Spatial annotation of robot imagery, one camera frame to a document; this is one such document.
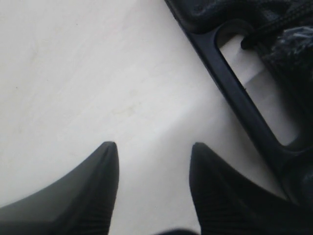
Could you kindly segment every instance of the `white floor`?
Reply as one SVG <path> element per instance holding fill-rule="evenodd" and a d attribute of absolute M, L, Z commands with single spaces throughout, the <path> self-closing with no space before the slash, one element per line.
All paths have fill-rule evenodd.
<path fill-rule="evenodd" d="M 281 127 L 276 98 L 259 93 L 265 72 L 239 40 L 223 51 L 288 141 L 295 132 Z M 281 195 L 162 0 L 0 1 L 0 206 L 59 179 L 103 141 L 116 141 L 120 157 L 111 235 L 199 231 L 188 185 L 196 141 Z"/>

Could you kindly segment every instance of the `white tile floor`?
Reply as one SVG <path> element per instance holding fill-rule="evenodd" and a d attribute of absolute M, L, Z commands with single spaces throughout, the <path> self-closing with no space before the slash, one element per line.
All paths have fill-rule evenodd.
<path fill-rule="evenodd" d="M 230 64 L 247 87 L 264 87 L 262 66 L 236 42 L 223 48 Z M 271 111 L 275 98 L 255 97 Z M 274 127 L 282 118 L 265 116 Z M 188 186 L 196 141 L 280 194 L 161 0 L 0 1 L 0 130 L 0 206 L 116 141 L 111 235 L 199 230 Z"/>

